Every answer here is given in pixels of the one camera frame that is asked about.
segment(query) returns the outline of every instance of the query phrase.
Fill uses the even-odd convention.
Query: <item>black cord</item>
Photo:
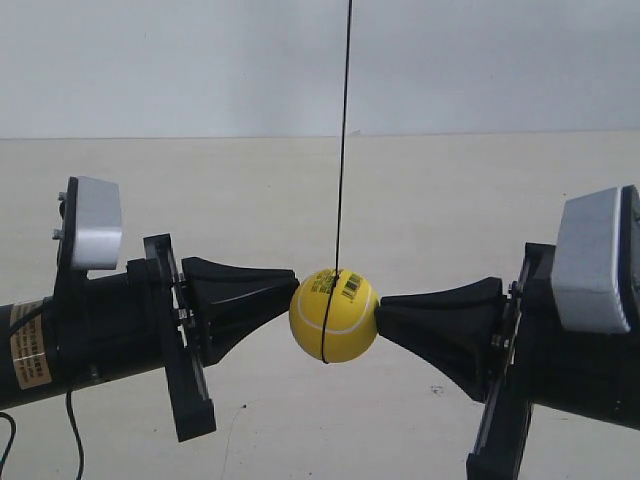
[[[327,310],[324,313],[324,322],[322,323],[322,339],[320,340],[320,352],[322,354],[322,361],[327,362],[324,356],[324,337],[327,330],[327,321],[329,320],[329,309],[331,308],[331,299],[333,298],[333,291],[338,285],[338,278],[340,277],[340,227],[342,224],[342,193],[344,185],[344,146],[345,137],[347,133],[347,98],[349,91],[349,59],[351,57],[351,17],[353,12],[353,0],[349,0],[347,10],[347,43],[346,54],[344,62],[344,91],[342,94],[342,136],[340,142],[340,178],[338,187],[338,225],[336,231],[336,270],[333,277],[333,283],[331,285],[331,291],[329,293],[329,300],[327,302]]]
[[[11,415],[8,413],[0,412],[0,418],[4,418],[9,425],[11,425],[11,436],[9,437],[9,442],[4,449],[4,453],[2,454],[2,460],[0,460],[0,478],[2,478],[2,471],[4,470],[4,465],[7,462],[7,457],[9,456],[9,451],[13,446],[13,441],[16,438],[16,421],[13,419]]]
[[[80,438],[80,432],[78,431],[76,416],[73,413],[73,404],[71,403],[72,391],[73,391],[72,388],[69,388],[69,390],[67,390],[67,395],[65,397],[65,404],[67,406],[67,415],[69,416],[69,423],[71,424],[73,435],[76,438],[76,445],[78,446],[79,465],[78,465],[78,476],[76,477],[76,480],[81,480],[82,475],[84,473],[84,448],[82,447],[82,439]]]
[[[49,308],[50,305],[51,305],[51,301],[43,301],[36,308],[34,308],[30,312],[20,317],[18,320],[16,320],[9,327],[9,330],[7,331],[7,338],[11,338],[13,335],[15,335],[16,332],[18,332],[18,330],[20,330],[22,327],[24,327],[26,324],[28,324],[31,320],[36,318],[38,315],[41,315],[47,308]]]

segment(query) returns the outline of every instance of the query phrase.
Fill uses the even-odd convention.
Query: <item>white floor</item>
[[[119,182],[120,270],[142,237],[170,232],[179,257],[331,266],[336,139],[0,142],[0,304],[50,294],[57,193],[70,175]],[[640,134],[353,137],[342,264],[381,295],[515,279],[524,243],[554,243],[564,201],[640,185]],[[379,338],[349,364],[306,356],[287,318],[207,371],[219,431],[178,444],[164,373],[75,395],[86,477],[102,479],[464,479],[482,406]],[[11,411],[6,478],[70,479],[63,398]],[[0,425],[0,442],[8,428]],[[640,432],[536,408],[521,479],[638,477]]]

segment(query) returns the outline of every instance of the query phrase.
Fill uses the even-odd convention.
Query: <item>tennis ball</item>
[[[359,357],[378,334],[374,318],[378,294],[364,277],[350,270],[338,271],[327,315],[335,272],[328,268],[308,277],[296,289],[289,308],[289,325],[298,345],[326,363]]]

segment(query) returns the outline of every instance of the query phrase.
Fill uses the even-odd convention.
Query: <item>yellow label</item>
[[[22,318],[42,301],[16,303],[11,309],[9,324]],[[18,384],[22,390],[51,383],[51,373],[44,348],[42,315],[38,315],[11,337],[11,356]]]

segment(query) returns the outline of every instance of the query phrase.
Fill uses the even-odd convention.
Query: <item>white backdrop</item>
[[[4,0],[0,137],[339,133],[346,0]],[[349,129],[640,127],[636,0],[356,0]]]

